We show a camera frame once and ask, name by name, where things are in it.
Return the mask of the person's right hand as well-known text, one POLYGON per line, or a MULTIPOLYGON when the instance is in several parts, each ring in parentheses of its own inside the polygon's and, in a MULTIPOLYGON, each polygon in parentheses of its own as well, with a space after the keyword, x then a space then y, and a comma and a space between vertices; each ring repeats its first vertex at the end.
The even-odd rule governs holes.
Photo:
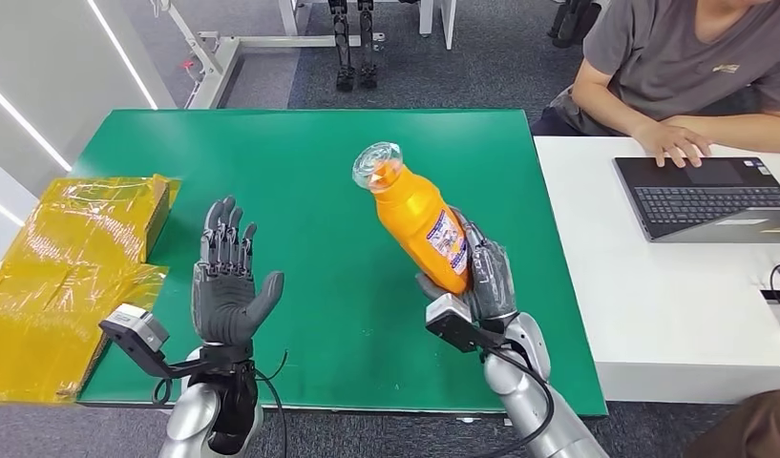
POLYGON ((650 121, 636 127, 630 135, 654 157, 658 167, 667 163, 677 168, 700 167, 703 158, 711 156, 711 142, 685 127, 650 121))

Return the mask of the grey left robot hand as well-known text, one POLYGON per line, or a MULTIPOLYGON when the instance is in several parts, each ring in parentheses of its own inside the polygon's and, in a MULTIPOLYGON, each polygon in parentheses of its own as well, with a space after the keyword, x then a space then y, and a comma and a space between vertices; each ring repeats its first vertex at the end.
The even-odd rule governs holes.
POLYGON ((244 346, 281 299, 285 274, 273 271, 260 288, 253 274, 254 222, 241 228, 243 210, 233 196, 209 208, 194 264, 191 311, 194 328, 206 344, 244 346))

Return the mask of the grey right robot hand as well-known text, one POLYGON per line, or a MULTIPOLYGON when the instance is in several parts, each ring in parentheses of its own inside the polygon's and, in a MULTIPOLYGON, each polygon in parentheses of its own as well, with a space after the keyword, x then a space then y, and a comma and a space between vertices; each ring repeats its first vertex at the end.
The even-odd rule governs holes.
POLYGON ((471 310, 471 321, 487 331, 504 334, 518 310, 510 263, 505 248, 488 239, 456 207, 451 206, 467 238, 469 281, 457 297, 471 310))

